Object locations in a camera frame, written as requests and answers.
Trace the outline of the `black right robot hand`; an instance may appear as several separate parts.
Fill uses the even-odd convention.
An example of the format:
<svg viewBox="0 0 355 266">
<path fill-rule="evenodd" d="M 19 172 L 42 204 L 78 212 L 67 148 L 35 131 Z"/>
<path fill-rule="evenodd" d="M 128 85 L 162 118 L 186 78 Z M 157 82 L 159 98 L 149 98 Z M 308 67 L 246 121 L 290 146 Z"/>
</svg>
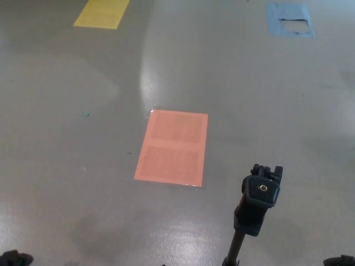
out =
<svg viewBox="0 0 355 266">
<path fill-rule="evenodd" d="M 324 266 L 355 266 L 355 257 L 350 255 L 341 255 L 332 257 L 323 261 Z"/>
</svg>

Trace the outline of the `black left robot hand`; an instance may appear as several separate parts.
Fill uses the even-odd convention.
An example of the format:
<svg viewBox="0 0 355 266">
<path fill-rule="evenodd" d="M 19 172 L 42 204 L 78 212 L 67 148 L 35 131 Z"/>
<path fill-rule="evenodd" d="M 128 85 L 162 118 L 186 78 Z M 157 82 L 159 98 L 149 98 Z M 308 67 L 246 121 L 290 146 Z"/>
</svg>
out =
<svg viewBox="0 0 355 266">
<path fill-rule="evenodd" d="M 29 266 L 33 263 L 34 258 L 30 254 L 20 253 L 17 250 L 9 250 L 4 252 L 0 258 L 1 266 Z"/>
</svg>

